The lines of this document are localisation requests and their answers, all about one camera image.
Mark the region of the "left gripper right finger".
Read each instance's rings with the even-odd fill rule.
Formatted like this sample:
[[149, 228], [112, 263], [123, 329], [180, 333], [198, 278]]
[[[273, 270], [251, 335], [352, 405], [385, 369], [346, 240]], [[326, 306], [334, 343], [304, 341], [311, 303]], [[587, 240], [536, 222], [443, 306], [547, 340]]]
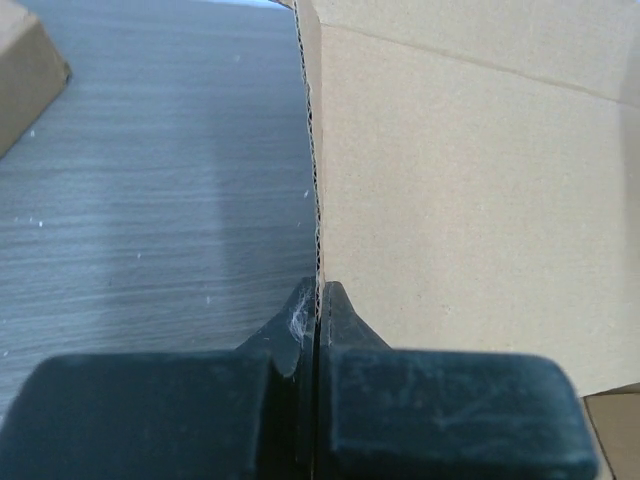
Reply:
[[400, 350], [326, 284], [317, 334], [321, 479], [593, 479], [569, 379], [536, 355]]

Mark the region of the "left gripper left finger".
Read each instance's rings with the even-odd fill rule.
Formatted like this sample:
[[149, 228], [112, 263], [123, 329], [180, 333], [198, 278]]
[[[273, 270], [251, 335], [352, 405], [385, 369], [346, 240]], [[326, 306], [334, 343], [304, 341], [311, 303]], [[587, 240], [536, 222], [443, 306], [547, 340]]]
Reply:
[[304, 278], [238, 347], [39, 363], [1, 428], [5, 479], [306, 479]]

